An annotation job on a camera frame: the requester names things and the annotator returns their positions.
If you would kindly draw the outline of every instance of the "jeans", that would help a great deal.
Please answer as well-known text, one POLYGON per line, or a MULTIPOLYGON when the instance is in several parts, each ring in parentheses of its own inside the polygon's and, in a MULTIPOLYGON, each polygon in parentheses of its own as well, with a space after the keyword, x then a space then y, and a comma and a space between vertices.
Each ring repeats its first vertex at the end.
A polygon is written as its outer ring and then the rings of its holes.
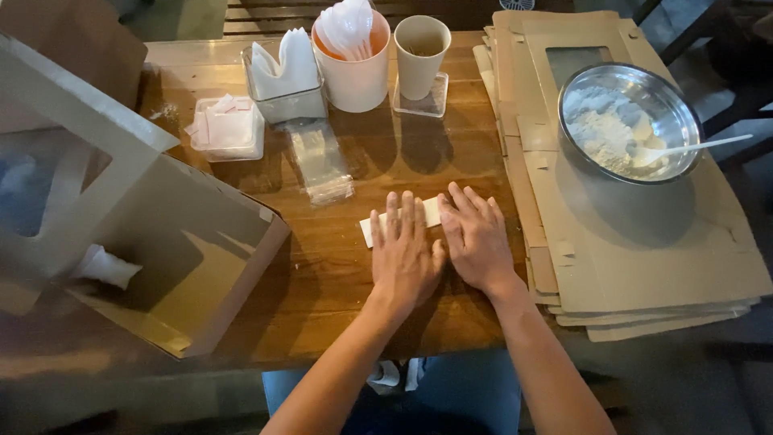
MULTIPOLYGON (((263 374, 268 412, 272 416, 307 370, 263 374)), ((366 385, 343 433, 367 432, 363 421, 393 423, 395 413, 424 415, 428 411, 446 416, 440 419, 446 423, 448 416, 458 416, 480 423, 492 435, 517 435, 521 388, 507 350, 485 349, 437 356, 427 360, 425 370, 418 389, 398 399, 381 398, 366 385)), ((409 420, 414 422, 410 428, 415 429, 415 422, 426 419, 414 416, 409 420)))

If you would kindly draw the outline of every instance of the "acrylic coaster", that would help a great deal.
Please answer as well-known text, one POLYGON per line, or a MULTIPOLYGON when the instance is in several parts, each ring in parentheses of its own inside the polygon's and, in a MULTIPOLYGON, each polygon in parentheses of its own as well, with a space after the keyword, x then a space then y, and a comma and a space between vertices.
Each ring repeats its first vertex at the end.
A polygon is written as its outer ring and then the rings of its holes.
POLYGON ((400 77, 397 77, 397 83, 394 86, 394 98, 392 100, 392 109, 401 113, 411 113, 414 115, 432 116, 443 118, 445 115, 445 102, 448 96, 448 74, 438 73, 432 82, 430 93, 420 100, 409 100, 400 95, 400 77))

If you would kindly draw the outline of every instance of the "cardboard box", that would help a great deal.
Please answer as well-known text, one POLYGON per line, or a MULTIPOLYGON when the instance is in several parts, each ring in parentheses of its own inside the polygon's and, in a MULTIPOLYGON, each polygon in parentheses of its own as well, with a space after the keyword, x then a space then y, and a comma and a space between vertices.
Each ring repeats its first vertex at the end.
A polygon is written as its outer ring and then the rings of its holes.
MULTIPOLYGON (((178 358, 212 351, 288 226, 239 190, 163 155, 176 138, 23 43, 0 35, 0 64, 0 90, 63 128, 49 133, 69 136, 57 146, 86 146, 96 156, 65 180, 80 194, 48 213, 36 234, 0 224, 0 305, 20 313, 56 287, 178 358), (127 290, 68 280, 93 243, 143 266, 127 290)), ((35 164, 29 177, 44 173, 35 164)), ((38 202, 61 198, 56 186, 38 202)))
POLYGON ((0 0, 0 33, 135 108, 148 47, 118 22, 105 0, 0 0))
MULTIPOLYGON (((565 158, 557 97, 574 71, 613 60, 674 83, 630 19, 503 11, 486 33, 530 288, 560 324, 590 325, 592 341, 618 340, 736 317, 773 291, 744 212, 710 158, 685 183, 643 190, 583 177, 565 158), (653 245, 669 222, 683 227, 681 237, 653 245)), ((488 70, 484 56, 476 60, 488 70)))

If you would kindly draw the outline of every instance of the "paper cup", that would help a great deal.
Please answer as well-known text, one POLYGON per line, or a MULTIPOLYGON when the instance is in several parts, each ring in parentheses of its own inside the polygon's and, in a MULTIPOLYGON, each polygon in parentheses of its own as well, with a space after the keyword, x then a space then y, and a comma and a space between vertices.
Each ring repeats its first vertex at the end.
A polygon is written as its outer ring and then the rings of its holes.
POLYGON ((357 62, 346 62, 330 53, 317 36, 317 22, 312 27, 312 44, 317 64, 325 78, 328 100, 337 108, 352 113, 368 111, 381 104, 388 92, 387 46, 390 29, 387 19, 373 11, 370 46, 375 56, 357 62))
POLYGON ((400 94, 409 100, 426 97, 451 45, 451 31, 440 20, 414 15, 397 25, 394 42, 400 94))

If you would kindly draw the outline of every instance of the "metal bowl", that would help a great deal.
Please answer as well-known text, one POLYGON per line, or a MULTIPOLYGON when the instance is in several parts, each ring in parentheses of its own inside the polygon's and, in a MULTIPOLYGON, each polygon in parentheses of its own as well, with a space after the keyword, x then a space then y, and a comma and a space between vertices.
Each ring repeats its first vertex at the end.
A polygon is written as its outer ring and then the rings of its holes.
POLYGON ((615 172, 593 160, 570 134, 564 111, 567 96, 591 86, 619 91, 631 102, 638 104, 649 115, 655 134, 666 142, 668 148, 700 143, 703 130, 698 116, 684 101, 679 90, 662 77, 627 63, 602 63, 586 67, 569 77, 561 88, 558 115, 568 141, 592 166, 617 180, 641 185, 669 183, 695 168, 702 150, 671 154, 667 163, 659 168, 633 169, 626 173, 615 172))

